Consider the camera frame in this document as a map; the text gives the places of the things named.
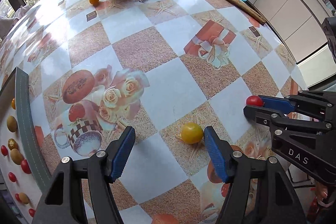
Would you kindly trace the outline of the large yellow tomato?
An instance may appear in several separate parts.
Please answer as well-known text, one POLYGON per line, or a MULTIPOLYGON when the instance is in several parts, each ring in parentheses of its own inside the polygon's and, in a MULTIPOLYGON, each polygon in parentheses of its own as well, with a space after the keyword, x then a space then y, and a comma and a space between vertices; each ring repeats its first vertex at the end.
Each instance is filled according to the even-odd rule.
POLYGON ((181 139, 186 144, 199 143, 203 139, 203 129, 194 122, 186 123, 182 127, 181 139))

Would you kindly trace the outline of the yellow-brown round fruit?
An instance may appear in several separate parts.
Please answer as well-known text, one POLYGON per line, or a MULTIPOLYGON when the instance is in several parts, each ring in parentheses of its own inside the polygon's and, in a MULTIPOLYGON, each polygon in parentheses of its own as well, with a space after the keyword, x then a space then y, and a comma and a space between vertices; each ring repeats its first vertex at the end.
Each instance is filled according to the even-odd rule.
POLYGON ((13 148, 10 151, 10 157, 11 160, 16 164, 16 165, 21 165, 21 162, 24 160, 23 155, 19 152, 18 149, 13 148))

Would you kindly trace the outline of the small red cherry tomato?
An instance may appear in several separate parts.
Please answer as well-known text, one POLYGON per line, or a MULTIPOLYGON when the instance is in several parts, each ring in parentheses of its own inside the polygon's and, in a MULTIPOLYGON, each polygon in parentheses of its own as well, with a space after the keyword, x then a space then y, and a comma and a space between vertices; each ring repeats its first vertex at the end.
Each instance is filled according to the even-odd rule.
POLYGON ((17 182, 17 178, 16 178, 15 174, 13 174, 12 172, 8 173, 8 177, 9 177, 9 180, 11 182, 17 182))

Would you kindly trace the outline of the yellow cherry tomato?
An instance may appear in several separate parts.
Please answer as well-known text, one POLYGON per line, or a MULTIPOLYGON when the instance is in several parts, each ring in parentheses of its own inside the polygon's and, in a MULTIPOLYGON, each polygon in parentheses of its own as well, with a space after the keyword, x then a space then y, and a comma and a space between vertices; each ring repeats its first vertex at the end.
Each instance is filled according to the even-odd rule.
POLYGON ((9 150, 13 150, 13 149, 19 149, 18 147, 18 143, 15 141, 15 139, 10 138, 7 142, 7 146, 9 148, 9 150))

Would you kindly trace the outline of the brown longan fruit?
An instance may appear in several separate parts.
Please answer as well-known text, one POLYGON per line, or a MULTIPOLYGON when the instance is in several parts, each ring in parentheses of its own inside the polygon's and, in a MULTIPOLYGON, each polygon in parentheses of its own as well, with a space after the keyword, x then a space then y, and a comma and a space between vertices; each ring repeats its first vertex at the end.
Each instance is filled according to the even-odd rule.
POLYGON ((17 120, 12 115, 7 118, 7 128, 10 132, 16 132, 18 129, 17 120))

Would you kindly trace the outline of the green-rimmed white tray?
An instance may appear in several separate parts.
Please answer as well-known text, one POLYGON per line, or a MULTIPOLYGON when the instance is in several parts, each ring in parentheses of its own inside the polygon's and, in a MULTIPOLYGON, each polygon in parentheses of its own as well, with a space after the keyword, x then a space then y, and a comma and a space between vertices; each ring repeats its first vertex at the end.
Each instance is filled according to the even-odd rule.
POLYGON ((1 183, 5 199, 14 210, 21 223, 31 223, 29 209, 36 209, 42 193, 49 185, 51 174, 42 157, 31 115, 29 100, 29 76, 20 68, 15 68, 1 88, 1 145, 7 147, 10 138, 18 143, 19 152, 29 163, 31 174, 25 174, 21 165, 16 165, 10 155, 1 155, 1 183), (15 98, 15 110, 11 101, 15 98), (18 129, 10 132, 7 118, 12 115, 17 120, 18 129), (11 182, 8 173, 12 172, 17 182, 11 182), (15 193, 27 194, 30 203, 25 205, 15 199, 15 193))

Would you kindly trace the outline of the red tomato tray bottom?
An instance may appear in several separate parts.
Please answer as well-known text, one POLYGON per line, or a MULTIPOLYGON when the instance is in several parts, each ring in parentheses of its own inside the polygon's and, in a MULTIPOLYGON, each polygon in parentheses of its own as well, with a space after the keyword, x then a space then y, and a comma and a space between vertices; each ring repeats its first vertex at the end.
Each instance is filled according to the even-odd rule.
POLYGON ((35 210, 34 209, 29 209, 29 215, 33 218, 35 215, 35 210))

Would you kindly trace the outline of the tan fruit in tray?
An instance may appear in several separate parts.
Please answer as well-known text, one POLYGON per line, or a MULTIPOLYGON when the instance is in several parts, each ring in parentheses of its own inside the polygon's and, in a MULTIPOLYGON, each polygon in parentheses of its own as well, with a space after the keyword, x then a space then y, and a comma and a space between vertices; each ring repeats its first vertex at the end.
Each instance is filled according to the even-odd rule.
POLYGON ((27 194, 25 194, 25 193, 23 193, 23 192, 20 192, 20 193, 18 194, 18 197, 19 197, 21 203, 23 203, 23 204, 25 204, 25 205, 27 205, 27 204, 30 203, 30 200, 29 200, 27 194))

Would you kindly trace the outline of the red tomato behind bowl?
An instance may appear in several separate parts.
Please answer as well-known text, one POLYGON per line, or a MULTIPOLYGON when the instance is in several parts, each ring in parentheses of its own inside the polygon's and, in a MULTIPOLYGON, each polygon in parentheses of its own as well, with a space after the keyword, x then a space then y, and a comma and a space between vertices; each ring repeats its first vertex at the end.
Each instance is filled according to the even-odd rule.
POLYGON ((1 154, 3 156, 7 156, 8 155, 8 149, 7 149, 7 147, 5 145, 1 146, 1 154))

